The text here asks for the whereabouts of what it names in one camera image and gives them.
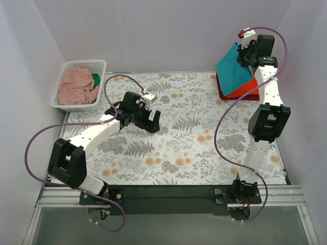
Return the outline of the teal t-shirt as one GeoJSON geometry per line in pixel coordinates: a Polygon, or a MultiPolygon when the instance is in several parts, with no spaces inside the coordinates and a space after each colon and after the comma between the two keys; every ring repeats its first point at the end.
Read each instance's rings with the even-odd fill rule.
{"type": "Polygon", "coordinates": [[[252,70],[237,62],[238,44],[232,44],[224,57],[216,64],[216,72],[222,94],[227,98],[241,97],[256,86],[252,70]]]}

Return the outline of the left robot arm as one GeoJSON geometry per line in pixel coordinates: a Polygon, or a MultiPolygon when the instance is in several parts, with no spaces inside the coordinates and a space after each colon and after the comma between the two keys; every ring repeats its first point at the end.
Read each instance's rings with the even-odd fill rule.
{"type": "Polygon", "coordinates": [[[58,139],[48,165],[48,174],[72,189],[91,193],[97,204],[104,204],[109,197],[105,182],[88,174],[87,156],[103,141],[124,127],[134,124],[149,133],[159,131],[160,111],[150,119],[151,106],[157,96],[151,93],[140,95],[126,92],[122,101],[112,105],[97,121],[80,134],[64,140],[58,139]]]}

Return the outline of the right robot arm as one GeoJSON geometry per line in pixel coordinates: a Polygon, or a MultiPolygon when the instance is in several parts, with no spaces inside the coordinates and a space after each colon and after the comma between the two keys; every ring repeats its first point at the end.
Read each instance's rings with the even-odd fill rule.
{"type": "Polygon", "coordinates": [[[291,109],[284,106],[277,84],[278,62],[271,55],[275,38],[271,35],[257,35],[255,31],[239,34],[242,43],[238,46],[237,61],[241,67],[250,67],[259,88],[260,105],[248,124],[249,148],[230,195],[237,203],[250,203],[259,199],[258,172],[272,143],[280,137],[291,109]]]}

